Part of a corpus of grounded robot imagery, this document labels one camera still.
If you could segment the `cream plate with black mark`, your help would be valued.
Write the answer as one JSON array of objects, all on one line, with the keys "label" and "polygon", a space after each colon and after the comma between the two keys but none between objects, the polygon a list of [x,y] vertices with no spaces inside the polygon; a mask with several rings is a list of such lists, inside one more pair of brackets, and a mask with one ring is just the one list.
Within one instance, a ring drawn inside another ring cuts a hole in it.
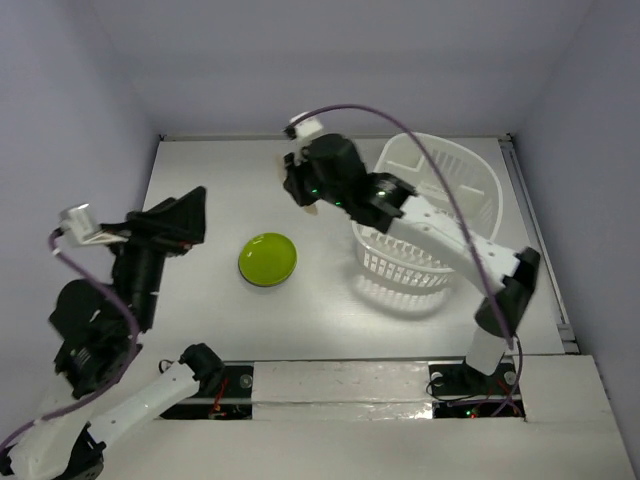
[{"label": "cream plate with black mark", "polygon": [[[277,174],[278,174],[278,178],[279,178],[279,182],[281,184],[284,184],[284,181],[286,179],[286,169],[285,169],[285,164],[284,164],[284,158],[281,156],[276,156],[275,157],[275,164],[276,164],[276,170],[277,170]],[[316,216],[318,214],[318,208],[315,204],[313,205],[308,205],[308,206],[302,206],[301,209],[308,215],[313,215]]]}]

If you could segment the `lime green plate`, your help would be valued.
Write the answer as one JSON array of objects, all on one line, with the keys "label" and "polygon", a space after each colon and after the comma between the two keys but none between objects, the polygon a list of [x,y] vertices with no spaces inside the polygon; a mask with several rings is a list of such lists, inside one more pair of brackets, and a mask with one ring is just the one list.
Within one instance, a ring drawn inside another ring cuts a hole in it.
[{"label": "lime green plate", "polygon": [[265,232],[249,240],[238,257],[238,269],[261,276],[282,275],[295,270],[298,255],[294,243],[285,235]]}]

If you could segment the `yellow plate with brown rim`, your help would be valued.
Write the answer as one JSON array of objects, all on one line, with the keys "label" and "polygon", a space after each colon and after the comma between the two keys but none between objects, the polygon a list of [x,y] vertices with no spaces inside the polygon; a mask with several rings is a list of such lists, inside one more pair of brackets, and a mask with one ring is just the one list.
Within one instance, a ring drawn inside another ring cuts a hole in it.
[{"label": "yellow plate with brown rim", "polygon": [[258,288],[271,288],[279,286],[286,282],[293,273],[294,271],[290,270],[286,273],[283,273],[282,275],[261,276],[258,272],[245,271],[242,269],[239,270],[239,274],[245,282]]}]

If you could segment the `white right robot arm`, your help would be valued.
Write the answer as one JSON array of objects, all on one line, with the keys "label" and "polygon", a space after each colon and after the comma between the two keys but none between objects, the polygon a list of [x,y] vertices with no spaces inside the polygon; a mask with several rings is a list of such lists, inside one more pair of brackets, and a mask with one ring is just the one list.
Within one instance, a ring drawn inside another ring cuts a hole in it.
[{"label": "white right robot arm", "polygon": [[368,171],[341,134],[286,134],[296,149],[283,159],[283,187],[298,206],[331,204],[350,220],[433,255],[483,293],[460,379],[470,391],[486,390],[536,291],[539,252],[502,247],[438,212],[399,177]]}]

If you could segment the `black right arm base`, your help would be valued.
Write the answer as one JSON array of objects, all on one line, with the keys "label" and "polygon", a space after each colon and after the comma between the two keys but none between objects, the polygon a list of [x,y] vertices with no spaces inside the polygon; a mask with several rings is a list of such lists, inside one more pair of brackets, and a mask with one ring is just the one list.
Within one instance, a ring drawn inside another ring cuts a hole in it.
[{"label": "black right arm base", "polygon": [[465,363],[431,364],[426,392],[436,399],[470,399],[483,392],[483,377]]}]

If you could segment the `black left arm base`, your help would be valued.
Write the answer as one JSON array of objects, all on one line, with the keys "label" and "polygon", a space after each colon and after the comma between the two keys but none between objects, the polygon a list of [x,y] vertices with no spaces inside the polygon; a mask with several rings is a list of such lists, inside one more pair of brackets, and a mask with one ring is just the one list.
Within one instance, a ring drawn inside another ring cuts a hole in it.
[{"label": "black left arm base", "polygon": [[160,414],[164,420],[250,420],[254,365],[232,363],[215,393],[198,392]]}]

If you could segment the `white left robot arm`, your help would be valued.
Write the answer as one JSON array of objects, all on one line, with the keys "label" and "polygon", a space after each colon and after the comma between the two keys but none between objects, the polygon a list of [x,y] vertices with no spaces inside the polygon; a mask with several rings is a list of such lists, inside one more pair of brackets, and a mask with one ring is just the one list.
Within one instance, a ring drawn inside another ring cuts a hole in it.
[{"label": "white left robot arm", "polygon": [[59,215],[52,255],[78,275],[49,317],[62,343],[35,419],[1,443],[7,479],[95,479],[118,441],[196,394],[223,391],[225,365],[206,344],[186,348],[161,375],[110,411],[96,403],[124,376],[154,322],[165,261],[203,243],[207,190],[198,186],[121,223],[99,223],[87,204]]}]

